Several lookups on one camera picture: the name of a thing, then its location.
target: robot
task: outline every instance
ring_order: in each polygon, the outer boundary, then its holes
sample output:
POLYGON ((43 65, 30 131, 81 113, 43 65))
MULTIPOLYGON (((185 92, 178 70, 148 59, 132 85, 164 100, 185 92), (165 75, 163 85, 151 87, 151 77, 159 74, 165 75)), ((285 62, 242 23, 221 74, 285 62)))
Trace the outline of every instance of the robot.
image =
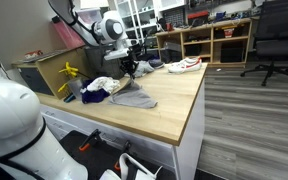
MULTIPOLYGON (((52 8, 89 45, 113 43, 116 50, 105 55, 106 60, 122 58, 129 73, 136 64, 129 59, 127 39, 123 23, 117 12, 107 12, 101 22, 89 25, 78 21, 70 0, 49 0, 52 8)), ((156 179, 145 167, 127 154, 120 157, 122 179, 127 178, 126 161, 137 167, 137 179, 156 179)), ((0 167, 15 179, 78 179, 88 178, 87 169, 71 158, 51 134, 40 113, 38 97, 29 88, 6 79, 0 64, 0 167)), ((102 180, 120 179, 107 170, 102 180)))

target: white sneaker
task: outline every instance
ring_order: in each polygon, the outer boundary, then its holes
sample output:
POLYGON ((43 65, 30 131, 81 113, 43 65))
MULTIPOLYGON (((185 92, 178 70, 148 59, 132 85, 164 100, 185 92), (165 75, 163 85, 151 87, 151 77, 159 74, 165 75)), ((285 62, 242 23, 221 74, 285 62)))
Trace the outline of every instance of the white sneaker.
POLYGON ((171 67, 168 68, 168 72, 170 73, 184 73, 189 71, 198 71, 202 67, 202 59, 200 57, 197 58, 185 58, 180 62, 173 63, 171 67))

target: gray floor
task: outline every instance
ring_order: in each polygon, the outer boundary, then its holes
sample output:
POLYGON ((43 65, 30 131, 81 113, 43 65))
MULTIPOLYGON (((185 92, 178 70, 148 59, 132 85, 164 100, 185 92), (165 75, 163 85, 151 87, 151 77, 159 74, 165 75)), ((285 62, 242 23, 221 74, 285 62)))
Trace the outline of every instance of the gray floor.
POLYGON ((227 179, 288 180, 288 77, 274 74, 262 87, 263 73, 242 78, 243 70, 207 70, 198 169, 227 179))

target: wooden table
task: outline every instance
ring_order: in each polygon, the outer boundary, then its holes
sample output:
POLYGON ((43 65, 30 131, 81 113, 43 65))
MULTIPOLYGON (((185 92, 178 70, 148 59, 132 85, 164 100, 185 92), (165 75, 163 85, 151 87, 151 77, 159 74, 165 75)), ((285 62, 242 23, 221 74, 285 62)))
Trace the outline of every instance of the wooden table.
MULTIPOLYGON (((169 146, 173 161, 168 164, 174 167, 176 178, 190 180, 194 179, 204 134, 204 74, 207 64, 203 63, 199 71, 183 74, 169 74, 168 66, 135 80, 158 102, 152 109, 111 105, 107 103, 108 98, 101 103, 83 104, 80 101, 64 103, 40 94, 38 97, 46 107, 169 146)), ((121 79, 121 86, 127 80, 121 79)))

